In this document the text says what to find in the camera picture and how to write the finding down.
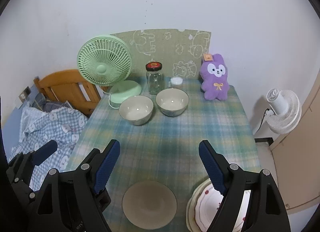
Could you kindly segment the yellow flower cream plate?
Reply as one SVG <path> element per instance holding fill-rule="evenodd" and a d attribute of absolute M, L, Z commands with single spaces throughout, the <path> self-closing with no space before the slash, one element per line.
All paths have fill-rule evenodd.
<path fill-rule="evenodd" d="M 208 178 L 193 192 L 187 203 L 186 225 L 189 231 L 207 231 L 222 203 L 223 195 Z"/>

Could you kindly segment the blue floral ceramic bowl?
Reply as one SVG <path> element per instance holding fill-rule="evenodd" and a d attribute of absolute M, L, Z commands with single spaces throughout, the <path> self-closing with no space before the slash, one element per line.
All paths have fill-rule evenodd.
<path fill-rule="evenodd" d="M 168 88 L 156 95 L 156 103 L 164 115 L 176 117 L 186 110 L 189 96 L 183 90 Z"/>

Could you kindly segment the blue checkered blanket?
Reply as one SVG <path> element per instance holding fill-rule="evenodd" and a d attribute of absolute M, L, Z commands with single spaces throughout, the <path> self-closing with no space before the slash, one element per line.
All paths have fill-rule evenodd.
<path fill-rule="evenodd" d="M 35 166 L 29 185 L 31 189 L 40 189 L 50 169 L 66 170 L 87 121 L 88 117 L 73 107 L 62 106 L 43 112 L 27 103 L 22 110 L 19 143 L 11 149 L 9 160 L 19 153 L 37 151 L 50 140 L 57 142 L 57 150 L 40 166 Z"/>

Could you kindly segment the beige wooden door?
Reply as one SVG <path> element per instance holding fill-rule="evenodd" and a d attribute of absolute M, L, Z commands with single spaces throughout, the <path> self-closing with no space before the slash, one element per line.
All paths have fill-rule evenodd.
<path fill-rule="evenodd" d="M 319 203 L 319 76 L 297 127 L 279 136 L 270 147 L 278 188 L 289 214 Z"/>

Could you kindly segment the near floral ceramic bowl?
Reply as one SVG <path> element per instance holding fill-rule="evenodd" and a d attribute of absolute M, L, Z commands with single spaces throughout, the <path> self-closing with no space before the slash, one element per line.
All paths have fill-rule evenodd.
<path fill-rule="evenodd" d="M 163 228 L 177 212 L 177 199 L 167 186 L 157 181 L 141 181 L 125 192 L 122 209 L 126 218 L 145 230 Z"/>

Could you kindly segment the white floor fan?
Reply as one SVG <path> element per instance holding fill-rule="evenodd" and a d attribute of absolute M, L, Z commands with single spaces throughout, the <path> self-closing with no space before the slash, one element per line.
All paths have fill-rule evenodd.
<path fill-rule="evenodd" d="M 273 88 L 266 94 L 266 101 L 273 112 L 266 119 L 272 132 L 279 135 L 287 134 L 298 125 L 302 105 L 295 92 Z"/>

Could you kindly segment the middle floral ceramic bowl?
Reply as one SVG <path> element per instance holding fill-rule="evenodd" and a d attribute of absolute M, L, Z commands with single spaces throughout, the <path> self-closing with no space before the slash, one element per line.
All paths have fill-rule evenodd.
<path fill-rule="evenodd" d="M 153 108 L 153 101 L 149 97 L 132 96 L 122 102 L 119 114 L 130 124 L 141 126 L 149 121 Z"/>

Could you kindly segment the plaid green tablecloth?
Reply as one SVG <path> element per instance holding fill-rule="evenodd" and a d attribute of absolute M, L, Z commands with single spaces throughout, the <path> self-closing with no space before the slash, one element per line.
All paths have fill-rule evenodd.
<path fill-rule="evenodd" d="M 199 157 L 199 143 L 208 140 L 217 153 L 242 169 L 259 172 L 260 162 L 249 120 L 234 88 L 226 101 L 206 101 L 200 81 L 186 79 L 186 110 L 168 117 L 158 107 L 150 120 L 134 126 L 124 120 L 103 97 L 85 124 L 68 161 L 74 170 L 94 148 L 103 150 L 112 139 L 120 143 L 120 156 L 107 182 L 111 204 L 103 215 L 112 231 L 138 231 L 124 215 L 122 199 L 133 184 L 153 180 L 166 185 L 177 199 L 174 219 L 163 231 L 186 231 L 186 207 L 193 190 L 207 179 Z"/>

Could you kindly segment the green desk fan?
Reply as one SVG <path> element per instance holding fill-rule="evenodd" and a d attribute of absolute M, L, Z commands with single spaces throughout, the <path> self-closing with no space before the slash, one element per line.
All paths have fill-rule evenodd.
<path fill-rule="evenodd" d="M 80 48 L 77 65 L 82 77 L 89 83 L 106 88 L 108 104 L 118 109 L 123 101 L 142 92 L 142 86 L 127 78 L 132 72 L 132 54 L 118 37 L 94 37 Z"/>

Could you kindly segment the glass mason jar mug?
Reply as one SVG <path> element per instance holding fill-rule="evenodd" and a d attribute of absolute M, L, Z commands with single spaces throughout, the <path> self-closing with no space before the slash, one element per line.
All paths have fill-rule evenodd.
<path fill-rule="evenodd" d="M 164 87 L 164 76 L 162 72 L 162 63 L 149 62 L 146 66 L 146 79 L 149 93 L 157 95 Z"/>

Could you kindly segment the purple plush bunny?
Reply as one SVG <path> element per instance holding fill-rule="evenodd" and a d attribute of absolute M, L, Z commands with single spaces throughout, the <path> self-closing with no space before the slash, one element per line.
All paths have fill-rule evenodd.
<path fill-rule="evenodd" d="M 200 76 L 203 80 L 201 89 L 206 100 L 227 100 L 229 91 L 228 70 L 220 54 L 203 54 Z"/>

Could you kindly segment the cotton swab container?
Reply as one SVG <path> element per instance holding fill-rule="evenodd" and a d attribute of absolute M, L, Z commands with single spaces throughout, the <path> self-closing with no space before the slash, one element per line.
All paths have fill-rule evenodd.
<path fill-rule="evenodd" d="M 181 89 L 183 79 L 181 77 L 172 77 L 169 83 L 171 88 Z"/>

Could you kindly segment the wall power outlet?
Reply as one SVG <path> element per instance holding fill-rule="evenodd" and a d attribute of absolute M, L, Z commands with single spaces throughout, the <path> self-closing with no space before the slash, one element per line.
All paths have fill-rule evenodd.
<path fill-rule="evenodd" d="M 24 102 L 25 100 L 28 99 L 29 95 L 31 94 L 31 89 L 29 88 L 29 86 L 27 86 L 23 92 L 20 93 L 19 98 L 22 102 Z"/>

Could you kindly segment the green cartoon wall mat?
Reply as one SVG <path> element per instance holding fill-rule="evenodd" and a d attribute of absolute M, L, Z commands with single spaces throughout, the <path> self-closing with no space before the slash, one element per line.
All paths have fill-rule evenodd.
<path fill-rule="evenodd" d="M 132 54 L 131 77 L 145 77 L 148 62 L 160 62 L 165 77 L 196 79 L 204 53 L 209 51 L 211 33 L 173 28 L 114 33 Z"/>

